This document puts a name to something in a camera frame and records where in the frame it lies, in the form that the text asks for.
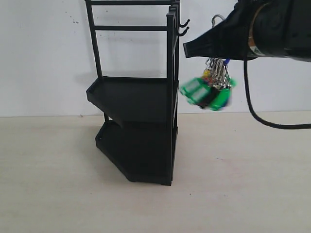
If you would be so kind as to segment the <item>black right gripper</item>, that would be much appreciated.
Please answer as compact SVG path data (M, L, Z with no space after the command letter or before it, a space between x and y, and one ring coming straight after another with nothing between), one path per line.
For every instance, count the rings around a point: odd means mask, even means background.
M249 46L251 24L260 0L239 0L225 21L198 38L183 44L186 58L206 57L254 60L259 57Z

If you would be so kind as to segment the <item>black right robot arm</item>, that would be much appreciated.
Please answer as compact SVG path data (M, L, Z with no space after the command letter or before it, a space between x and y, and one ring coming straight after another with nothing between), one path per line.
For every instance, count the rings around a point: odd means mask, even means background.
M240 0L225 20L232 57L311 60L309 0Z

